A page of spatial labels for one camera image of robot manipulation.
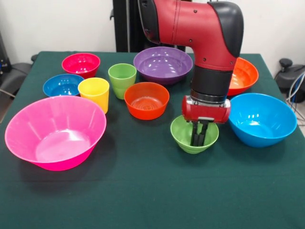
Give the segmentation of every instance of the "green bowl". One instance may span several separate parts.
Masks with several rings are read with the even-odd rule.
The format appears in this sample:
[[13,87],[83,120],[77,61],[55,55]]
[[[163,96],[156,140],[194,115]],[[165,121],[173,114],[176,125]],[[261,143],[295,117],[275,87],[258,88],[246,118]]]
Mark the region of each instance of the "green bowl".
[[[202,124],[198,124],[198,133],[201,132]],[[215,123],[209,123],[203,146],[190,146],[192,138],[192,123],[186,122],[181,115],[175,118],[171,124],[171,133],[179,147],[189,154],[198,154],[213,145],[219,136],[218,126]]]

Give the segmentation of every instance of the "pink bowl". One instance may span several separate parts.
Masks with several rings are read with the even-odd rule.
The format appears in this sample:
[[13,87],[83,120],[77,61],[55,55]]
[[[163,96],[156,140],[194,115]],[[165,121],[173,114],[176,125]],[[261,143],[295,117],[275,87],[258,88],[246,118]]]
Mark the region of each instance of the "pink bowl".
[[95,77],[101,64],[98,56],[91,53],[77,53],[66,57],[61,66],[65,72],[80,75],[84,79]]
[[106,129],[106,116],[94,102],[55,96],[19,111],[5,131],[5,143],[18,158],[51,171],[78,166]]

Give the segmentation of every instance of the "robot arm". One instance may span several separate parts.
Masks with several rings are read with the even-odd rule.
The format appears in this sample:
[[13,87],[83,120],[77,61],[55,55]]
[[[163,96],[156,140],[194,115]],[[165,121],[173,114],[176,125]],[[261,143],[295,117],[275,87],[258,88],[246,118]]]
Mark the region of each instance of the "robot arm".
[[[225,123],[226,99],[244,34],[240,8],[231,2],[194,3],[181,0],[138,0],[146,37],[154,43],[189,46],[195,55],[191,93],[182,114],[193,123],[191,145],[203,144],[208,122]],[[196,133],[197,124],[203,133]]]

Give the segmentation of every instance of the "small blue bowl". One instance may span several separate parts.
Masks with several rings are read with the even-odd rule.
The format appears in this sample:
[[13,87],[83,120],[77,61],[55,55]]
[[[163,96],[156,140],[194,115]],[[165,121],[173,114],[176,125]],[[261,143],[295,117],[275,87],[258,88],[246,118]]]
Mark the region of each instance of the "small blue bowl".
[[43,85],[43,92],[48,96],[78,95],[78,84],[83,81],[79,75],[62,74],[48,79]]
[[229,123],[239,139],[251,147],[279,143],[297,126],[290,107],[279,99],[257,93],[241,94],[231,100]]

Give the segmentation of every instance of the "orange bowl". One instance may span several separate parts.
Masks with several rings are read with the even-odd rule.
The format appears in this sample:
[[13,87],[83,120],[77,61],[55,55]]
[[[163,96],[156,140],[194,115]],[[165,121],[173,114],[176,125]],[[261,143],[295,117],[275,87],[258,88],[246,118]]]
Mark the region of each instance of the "orange bowl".
[[164,113],[170,94],[160,84],[143,82],[129,87],[125,91],[124,99],[132,116],[142,120],[152,120]]
[[237,58],[228,96],[243,93],[256,83],[258,76],[258,70],[253,64],[243,58]]

